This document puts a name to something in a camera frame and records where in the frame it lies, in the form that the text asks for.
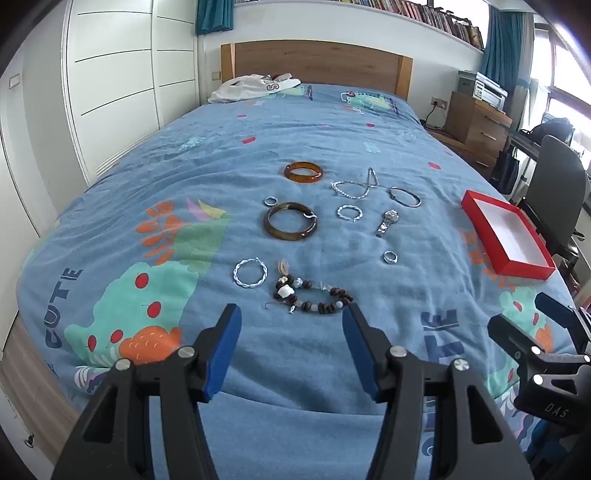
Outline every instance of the power outlet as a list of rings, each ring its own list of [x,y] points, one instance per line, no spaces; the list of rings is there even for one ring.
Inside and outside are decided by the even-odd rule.
[[[447,102],[445,100],[441,100],[440,98],[432,97],[431,98],[431,105],[435,105],[435,102],[437,102],[437,108],[443,108],[444,110],[447,110]]]

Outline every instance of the window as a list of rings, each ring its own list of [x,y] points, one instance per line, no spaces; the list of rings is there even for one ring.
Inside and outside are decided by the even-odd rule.
[[[548,30],[535,30],[531,77],[545,87],[552,85],[552,50]]]
[[[540,114],[568,118],[575,132],[571,147],[585,168],[591,163],[591,85],[577,58],[549,25],[536,24],[531,77],[540,86],[526,128],[541,122]]]
[[[486,46],[488,36],[488,4],[484,0],[434,0],[435,8],[450,10],[457,17],[467,18],[474,27],[480,29],[482,41]]]
[[[566,48],[556,45],[556,69],[554,86],[591,103],[591,85],[583,70]]]

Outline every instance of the wooden dresser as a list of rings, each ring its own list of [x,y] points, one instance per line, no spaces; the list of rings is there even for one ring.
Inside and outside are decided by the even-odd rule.
[[[488,103],[453,92],[443,131],[429,133],[488,179],[505,146],[511,122]]]

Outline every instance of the printer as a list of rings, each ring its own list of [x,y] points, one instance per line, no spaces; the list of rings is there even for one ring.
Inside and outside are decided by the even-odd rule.
[[[480,72],[462,71],[457,76],[457,92],[492,105],[499,111],[503,110],[507,92],[501,85],[493,82]]]

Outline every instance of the bookshelf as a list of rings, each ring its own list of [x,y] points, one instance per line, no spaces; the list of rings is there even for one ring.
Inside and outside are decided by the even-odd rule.
[[[235,0],[237,5],[250,3],[270,3],[281,0]],[[348,7],[370,8],[386,14],[399,15],[409,20],[428,25],[441,32],[444,32],[459,41],[484,50],[482,35],[478,27],[474,27],[467,18],[459,18],[451,12],[444,12],[441,8],[419,5],[408,0],[303,0],[303,2],[333,2]]]

